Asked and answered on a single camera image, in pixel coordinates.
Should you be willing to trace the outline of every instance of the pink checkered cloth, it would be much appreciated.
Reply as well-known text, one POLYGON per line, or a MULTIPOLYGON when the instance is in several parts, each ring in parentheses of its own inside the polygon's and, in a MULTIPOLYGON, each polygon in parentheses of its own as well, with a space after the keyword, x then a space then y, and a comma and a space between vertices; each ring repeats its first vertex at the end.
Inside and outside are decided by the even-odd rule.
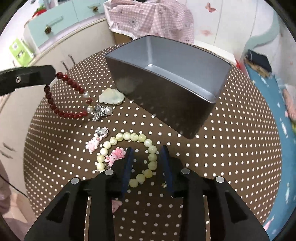
POLYGON ((112 32, 133 39, 150 34, 188 44, 194 42, 192 13, 176 0, 109 0, 104 9, 112 32))

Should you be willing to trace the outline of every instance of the light blue cabinet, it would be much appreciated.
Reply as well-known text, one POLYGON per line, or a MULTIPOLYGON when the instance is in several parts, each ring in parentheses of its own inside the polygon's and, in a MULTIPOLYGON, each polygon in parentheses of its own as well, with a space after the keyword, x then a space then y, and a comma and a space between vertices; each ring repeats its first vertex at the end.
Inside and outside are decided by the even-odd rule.
POLYGON ((68 1, 31 20, 28 28, 36 46, 40 47, 45 41, 77 22, 73 1, 68 1), (47 26, 51 28, 48 34, 45 33, 47 26))
POLYGON ((79 21, 103 13, 105 0, 72 0, 79 21))

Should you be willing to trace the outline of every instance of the table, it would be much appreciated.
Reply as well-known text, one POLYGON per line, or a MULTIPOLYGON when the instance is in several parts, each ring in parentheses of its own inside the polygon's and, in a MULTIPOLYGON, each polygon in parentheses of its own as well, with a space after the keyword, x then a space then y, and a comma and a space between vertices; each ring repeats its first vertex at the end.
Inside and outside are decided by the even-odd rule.
MULTIPOLYGON (((114 48, 88 57, 68 72, 94 100, 104 89, 115 87, 103 57, 114 48)), ((83 97, 62 81, 54 84, 52 93, 63 110, 86 106, 83 97)), ((53 114, 46 99, 41 101, 28 130, 24 153, 26 188, 37 216, 71 178, 84 180, 97 175, 94 173, 97 153, 90 155, 85 142, 97 127, 107 127, 109 137, 129 131, 145 134, 158 149, 166 144, 172 156, 201 176, 224 176, 264 223, 281 178, 281 146, 268 104, 239 69, 232 66, 214 109, 192 140, 127 98, 113 108, 113 115, 100 122, 91 121, 91 117, 69 120, 53 114)), ((122 141, 117 146, 131 146, 136 151, 131 178, 147 169, 147 148, 142 143, 122 141)), ((172 199, 161 187, 159 169, 143 185, 130 188, 122 207, 114 213, 116 240, 178 240, 182 199, 172 199)), ((210 240, 207 205, 205 218, 206 237, 210 240)))

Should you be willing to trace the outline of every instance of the white stone pendant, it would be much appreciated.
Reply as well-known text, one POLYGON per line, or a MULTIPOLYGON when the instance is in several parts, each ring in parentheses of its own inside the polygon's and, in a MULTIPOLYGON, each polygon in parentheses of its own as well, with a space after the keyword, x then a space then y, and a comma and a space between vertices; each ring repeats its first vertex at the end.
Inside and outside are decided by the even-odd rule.
POLYGON ((99 96, 99 102, 104 104, 119 105, 124 100, 124 94, 116 89, 107 88, 99 96))

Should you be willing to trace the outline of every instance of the red bead bracelet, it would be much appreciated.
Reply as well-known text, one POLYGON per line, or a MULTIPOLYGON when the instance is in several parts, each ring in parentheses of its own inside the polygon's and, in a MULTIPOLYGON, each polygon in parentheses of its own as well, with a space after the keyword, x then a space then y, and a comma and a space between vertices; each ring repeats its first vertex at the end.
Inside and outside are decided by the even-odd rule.
MULTIPOLYGON (((62 72, 58 72, 56 74, 56 77, 59 80, 62 79, 64 82, 67 82, 67 84, 70 85, 73 89, 75 89, 79 94, 84 94, 84 89, 73 79, 69 78, 68 75, 63 74, 62 72)), ((48 104, 50 104, 50 109, 53 110, 55 114, 58 114, 59 116, 62 116, 64 118, 70 118, 70 119, 78 119, 88 115, 87 111, 82 111, 77 114, 74 114, 72 112, 71 113, 63 112, 56 106, 54 102, 54 98, 52 97, 52 94, 50 92, 50 87, 48 85, 44 87, 44 92, 46 93, 45 98, 48 99, 48 104)), ((86 99, 87 104, 91 104, 92 102, 93 100, 91 98, 86 99)))

